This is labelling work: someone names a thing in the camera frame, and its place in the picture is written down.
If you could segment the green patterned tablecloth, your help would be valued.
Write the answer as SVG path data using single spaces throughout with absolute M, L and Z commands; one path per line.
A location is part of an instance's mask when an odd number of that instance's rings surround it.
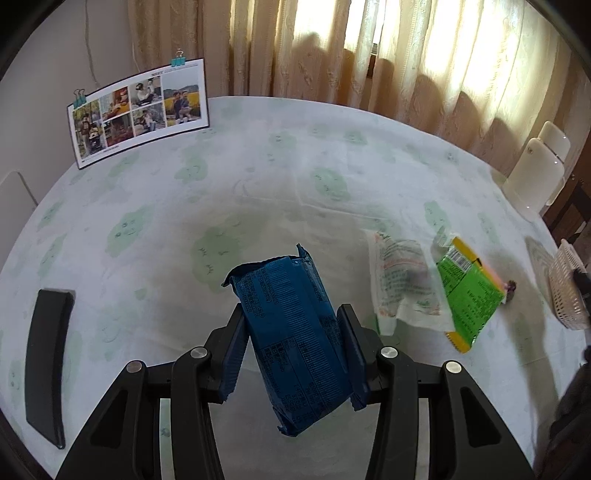
M 125 364 L 172 361 L 228 320 L 235 266 L 311 253 L 332 304 L 374 326 L 367 234 L 430 247 L 459 235 L 517 285 L 461 363 L 527 458 L 540 465 L 586 342 L 555 318 L 545 284 L 556 245 L 523 219 L 503 176 L 383 117 L 334 105 L 215 98 L 211 125 L 69 168 L 1 272 L 1 408 L 55 475 L 64 452 L 26 421 L 25 353 L 40 289 L 70 290 L 62 411 L 73 441 Z

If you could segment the white thermos jug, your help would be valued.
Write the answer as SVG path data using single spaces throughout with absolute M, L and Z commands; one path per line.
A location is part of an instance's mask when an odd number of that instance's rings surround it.
M 538 136 L 529 140 L 503 184 L 505 197 L 527 221 L 534 222 L 564 188 L 564 161 L 570 146 L 566 135 L 546 121 Z

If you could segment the beige curtain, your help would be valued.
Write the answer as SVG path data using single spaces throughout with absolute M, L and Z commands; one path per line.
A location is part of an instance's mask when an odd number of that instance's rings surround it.
M 439 136 L 502 173 L 552 122 L 573 168 L 590 82 L 526 1 L 131 1 L 139 70 L 178 52 L 211 96 L 287 97 L 367 110 Z

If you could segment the purple candy wrapper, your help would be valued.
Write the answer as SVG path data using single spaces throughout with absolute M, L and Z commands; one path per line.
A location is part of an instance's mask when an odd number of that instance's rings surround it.
M 503 304 L 507 304 L 512 301 L 514 298 L 515 292 L 517 289 L 517 283 L 513 280 L 509 280 L 504 284 L 504 292 L 505 296 L 503 299 Z

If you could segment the teal binder clip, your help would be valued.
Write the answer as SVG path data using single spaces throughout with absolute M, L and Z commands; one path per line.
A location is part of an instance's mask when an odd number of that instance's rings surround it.
M 78 109 L 87 103 L 85 90 L 83 88 L 74 91 L 73 109 Z
M 170 66 L 173 68 L 181 67 L 181 66 L 185 65 L 185 62 L 186 62 L 186 58 L 185 58 L 184 52 L 181 49 L 178 49 L 176 51 L 176 54 L 174 55 L 174 57 L 170 61 Z

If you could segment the pink plastic basket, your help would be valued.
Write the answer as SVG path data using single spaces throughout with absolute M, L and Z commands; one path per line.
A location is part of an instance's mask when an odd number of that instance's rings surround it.
M 548 274 L 554 311 L 568 329 L 586 330 L 589 314 L 573 278 L 575 271 L 586 273 L 586 268 L 573 246 L 562 239 Z

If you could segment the white printed snack bag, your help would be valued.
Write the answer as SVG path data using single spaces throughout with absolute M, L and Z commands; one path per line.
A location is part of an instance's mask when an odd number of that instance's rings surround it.
M 451 331 L 454 324 L 443 283 L 423 246 L 380 231 L 368 230 L 366 238 L 378 332 L 391 336 L 400 321 L 417 328 Z

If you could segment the photo collage calendar card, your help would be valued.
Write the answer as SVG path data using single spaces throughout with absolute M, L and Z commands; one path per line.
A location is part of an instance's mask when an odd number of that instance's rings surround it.
M 205 63 L 188 60 L 114 82 L 67 107 L 77 168 L 161 138 L 207 128 Z

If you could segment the green yellow snack bag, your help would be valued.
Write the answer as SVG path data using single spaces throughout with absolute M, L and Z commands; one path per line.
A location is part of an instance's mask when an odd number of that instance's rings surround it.
M 454 324 L 446 336 L 457 351 L 465 354 L 506 300 L 507 284 L 457 236 L 452 238 L 437 268 Z

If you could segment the blue snack package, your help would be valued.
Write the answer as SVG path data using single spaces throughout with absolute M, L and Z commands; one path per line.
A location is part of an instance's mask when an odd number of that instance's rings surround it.
M 296 437 L 349 399 L 341 328 L 303 246 L 296 256 L 239 265 L 222 285 L 242 304 L 281 433 Z

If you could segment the black remote control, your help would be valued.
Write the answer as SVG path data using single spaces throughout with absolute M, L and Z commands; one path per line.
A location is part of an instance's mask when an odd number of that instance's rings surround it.
M 26 420 L 58 449 L 65 448 L 61 385 L 73 305 L 74 296 L 69 291 L 38 291 L 25 357 Z

